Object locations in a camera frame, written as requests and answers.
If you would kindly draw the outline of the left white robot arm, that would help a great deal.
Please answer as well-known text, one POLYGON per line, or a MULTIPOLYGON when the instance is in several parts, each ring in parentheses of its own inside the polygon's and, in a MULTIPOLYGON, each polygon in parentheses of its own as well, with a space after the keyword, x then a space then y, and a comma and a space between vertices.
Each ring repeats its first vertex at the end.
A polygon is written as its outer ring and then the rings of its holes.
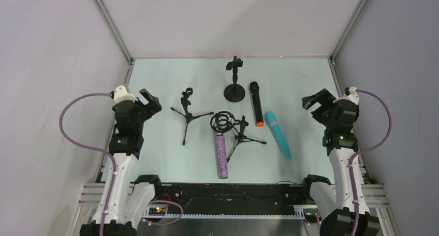
POLYGON ((115 124, 108 146, 111 166, 97 211, 91 223, 81 226, 80 235, 137 235, 146 205, 155 197, 154 184, 141 176, 134 185, 134 194, 128 195, 144 143, 144 123, 162 110, 157 97, 144 88, 139 93, 147 104, 123 85, 111 93, 115 102, 115 124))

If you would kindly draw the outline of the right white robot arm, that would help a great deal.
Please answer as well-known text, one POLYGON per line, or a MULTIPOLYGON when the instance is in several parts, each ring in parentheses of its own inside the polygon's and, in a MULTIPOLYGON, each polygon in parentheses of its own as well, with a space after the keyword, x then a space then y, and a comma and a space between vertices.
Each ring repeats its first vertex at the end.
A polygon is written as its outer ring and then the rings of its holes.
POLYGON ((323 147, 332 165, 335 184, 323 176, 308 175, 310 197, 320 214, 320 235, 378 235, 379 219, 371 215, 361 189, 358 141, 353 133, 359 117, 359 96, 355 87, 347 87, 340 98, 327 89, 302 98, 308 110, 320 106, 311 115, 324 125, 323 147))

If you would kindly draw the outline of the purple glitter microphone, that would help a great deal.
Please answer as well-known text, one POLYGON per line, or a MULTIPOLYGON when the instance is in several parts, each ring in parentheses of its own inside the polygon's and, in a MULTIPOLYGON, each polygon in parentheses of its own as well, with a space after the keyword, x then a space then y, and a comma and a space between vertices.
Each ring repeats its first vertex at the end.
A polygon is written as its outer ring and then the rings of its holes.
POLYGON ((227 163, 226 142, 223 134, 215 135, 215 153, 216 153, 218 177, 220 179, 227 179, 228 163, 227 163))

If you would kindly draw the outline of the black shock mount tripod stand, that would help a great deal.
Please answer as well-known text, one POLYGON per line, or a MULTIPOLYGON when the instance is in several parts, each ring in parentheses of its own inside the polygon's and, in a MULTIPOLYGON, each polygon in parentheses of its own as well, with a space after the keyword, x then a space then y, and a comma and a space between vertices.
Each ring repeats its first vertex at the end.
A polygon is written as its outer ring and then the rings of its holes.
POLYGON ((242 116, 242 119, 236 119, 231 112, 221 111, 214 114, 210 120, 211 128, 220 134, 224 134, 226 132, 231 131, 232 129, 236 132, 234 136, 234 140, 236 141, 230 154, 227 156, 227 163, 230 161, 231 156, 233 155, 236 147, 245 142, 258 142, 263 145, 266 145, 267 142, 260 141, 256 139, 249 138, 244 134, 246 127, 248 127, 249 123, 245 120, 245 116, 242 116))

